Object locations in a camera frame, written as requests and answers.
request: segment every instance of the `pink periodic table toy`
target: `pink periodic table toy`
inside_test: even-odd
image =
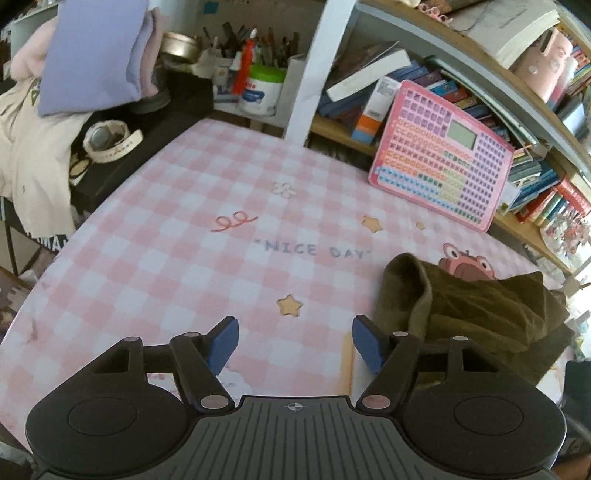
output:
[[[405,80],[369,173],[371,185],[486,232],[514,148],[452,103]]]

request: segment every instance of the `cardboard box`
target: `cardboard box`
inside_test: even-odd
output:
[[[390,77],[382,77],[378,80],[351,135],[353,140],[368,145],[374,141],[374,137],[386,118],[399,90],[400,83]]]

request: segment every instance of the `green lid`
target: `green lid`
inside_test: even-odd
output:
[[[262,82],[283,83],[287,75],[286,70],[276,69],[275,67],[265,67],[264,65],[251,65],[250,78]]]

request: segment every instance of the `white shelf support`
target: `white shelf support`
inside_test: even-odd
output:
[[[349,20],[356,4],[357,0],[327,0],[308,52],[294,109],[285,129],[286,140],[298,145],[306,141],[341,40],[345,31],[352,27]]]

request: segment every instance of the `white book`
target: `white book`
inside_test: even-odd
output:
[[[333,85],[326,90],[326,93],[333,102],[336,102],[366,88],[395,70],[410,66],[411,61],[406,50],[395,50],[390,55],[386,55],[384,58],[367,65],[345,80]]]
[[[454,13],[451,26],[508,69],[559,21],[552,0],[488,0]]]

